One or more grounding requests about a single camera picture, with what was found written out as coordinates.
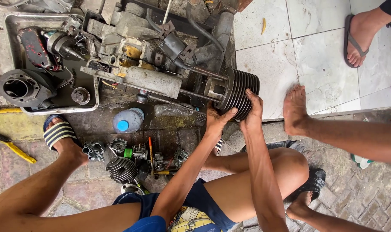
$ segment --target dirty hand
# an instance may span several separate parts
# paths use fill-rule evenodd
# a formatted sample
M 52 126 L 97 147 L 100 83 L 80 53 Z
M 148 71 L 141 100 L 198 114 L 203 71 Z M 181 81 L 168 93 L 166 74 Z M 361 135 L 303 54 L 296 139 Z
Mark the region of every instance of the dirty hand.
M 263 100 L 250 89 L 246 89 L 246 97 L 251 101 L 251 110 L 247 118 L 240 122 L 243 133 L 262 128 Z
M 207 129 L 205 134 L 217 136 L 218 141 L 221 137 L 224 126 L 236 115 L 237 111 L 237 108 L 233 107 L 227 113 L 220 116 L 213 108 L 213 103 L 210 101 L 207 104 Z

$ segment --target marble tile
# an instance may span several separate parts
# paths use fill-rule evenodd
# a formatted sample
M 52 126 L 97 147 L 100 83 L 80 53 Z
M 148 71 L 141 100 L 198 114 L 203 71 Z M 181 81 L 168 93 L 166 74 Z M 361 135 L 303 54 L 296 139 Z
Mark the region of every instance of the marble tile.
M 349 111 L 355 111 L 355 110 L 361 110 L 360 106 L 360 99 L 354 99 L 349 102 L 345 102 L 343 104 L 330 107 L 328 109 L 316 112 L 312 115 L 319 115 L 319 114 L 325 114 L 325 113 L 340 113 L 340 112 L 349 112 Z
M 263 120 L 282 118 L 286 92 L 298 83 L 292 40 L 239 50 L 236 57 L 238 70 L 260 79 Z
M 360 98 L 362 109 L 391 107 L 390 87 Z
M 359 98 L 357 70 L 343 60 L 343 36 L 344 29 L 336 29 L 293 39 L 308 114 Z
M 378 8 L 384 0 L 350 0 L 350 9 L 352 14 L 369 11 Z
M 358 75 L 361 97 L 391 87 L 391 28 L 375 35 Z
M 287 0 L 292 37 L 343 28 L 349 0 Z
M 262 34 L 263 18 L 266 19 L 266 29 Z M 254 0 L 234 16 L 236 50 L 290 38 L 285 0 Z

